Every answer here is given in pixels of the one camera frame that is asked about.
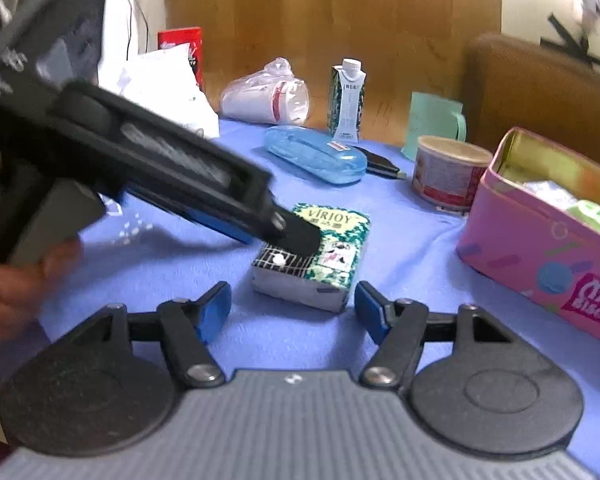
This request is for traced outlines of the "person's left hand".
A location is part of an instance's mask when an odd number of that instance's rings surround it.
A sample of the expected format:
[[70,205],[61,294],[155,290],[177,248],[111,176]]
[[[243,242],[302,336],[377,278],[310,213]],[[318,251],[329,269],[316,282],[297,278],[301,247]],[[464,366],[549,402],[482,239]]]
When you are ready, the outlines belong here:
[[83,252],[79,237],[50,248],[30,266],[0,264],[0,342],[25,330],[45,298],[76,267]]

